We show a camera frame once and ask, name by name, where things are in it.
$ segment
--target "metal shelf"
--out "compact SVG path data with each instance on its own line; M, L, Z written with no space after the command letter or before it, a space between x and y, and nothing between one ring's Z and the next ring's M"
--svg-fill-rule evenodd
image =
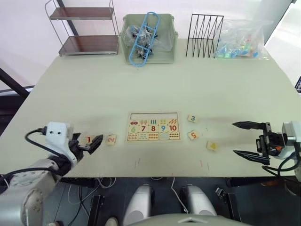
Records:
M56 8L51 20L112 20L111 7L64 7Z
M70 36L59 51L60 56L117 54L117 35Z

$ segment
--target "printed number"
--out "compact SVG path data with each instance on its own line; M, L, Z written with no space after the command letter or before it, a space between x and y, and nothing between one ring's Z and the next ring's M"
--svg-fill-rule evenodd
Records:
M177 130L177 126L169 126L171 131L176 131Z

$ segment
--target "beige table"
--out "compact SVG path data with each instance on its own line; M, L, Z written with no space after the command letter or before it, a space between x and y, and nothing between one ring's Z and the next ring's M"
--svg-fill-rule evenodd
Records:
M125 64L121 53L57 57L0 137L0 173L45 158L47 152L24 135L62 121L84 134L117 134L114 146L103 142L70 177L267 176L259 163L232 151L256 151L261 132L231 123L270 121L273 131L281 131L284 121L301 120L301 99L289 79L273 59L192 58L185 51L186 40L178 40L174 64L142 68ZM181 141L127 143L129 112L158 111L179 113ZM200 117L197 124L187 121L191 113ZM193 129L202 135L190 141ZM208 140L220 150L207 150ZM279 163L271 158L271 166Z

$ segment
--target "plastic bag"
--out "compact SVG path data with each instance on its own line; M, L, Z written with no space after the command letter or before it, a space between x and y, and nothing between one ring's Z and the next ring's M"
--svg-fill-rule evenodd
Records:
M263 20L224 20L215 57L268 60L262 28L271 23Z
M139 33L140 27L136 25L131 25L127 27L126 32L123 37L124 44L127 47L132 47L135 43L137 35ZM155 34L155 39L153 42L153 49L156 51L170 51L173 48L173 41L171 40L170 31L163 32L162 34ZM142 28L140 37L138 39L138 45L148 47L151 42L151 33L146 29Z

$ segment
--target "floor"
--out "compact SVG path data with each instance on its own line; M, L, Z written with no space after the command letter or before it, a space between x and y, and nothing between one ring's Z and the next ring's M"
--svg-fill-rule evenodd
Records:
M126 207L135 192L143 184L149 184L155 190L155 204L152 215L181 213L182 209L170 186L173 178L162 178L154 181L150 178L117 178L115 185L109 189L97 189L93 194L105 196L104 205L98 217L98 226L103 226L110 216L123 220ZM200 187L212 202L218 215L229 218L227 206L214 193L217 186L226 192L236 194L238 209L244 223L254 226L299 226L301 225L301 198L290 195L283 186L262 186L260 184L228 188L225 178L176 178L174 189L179 193L180 188L187 184ZM60 221L67 226L74 218L79 205L68 203L67 195L70 184L59 182L53 193L44 204L44 225ZM93 188L83 188L86 196ZM89 211L92 195L84 201ZM78 186L72 185L70 201L78 202ZM80 210L73 226L87 225L88 216Z

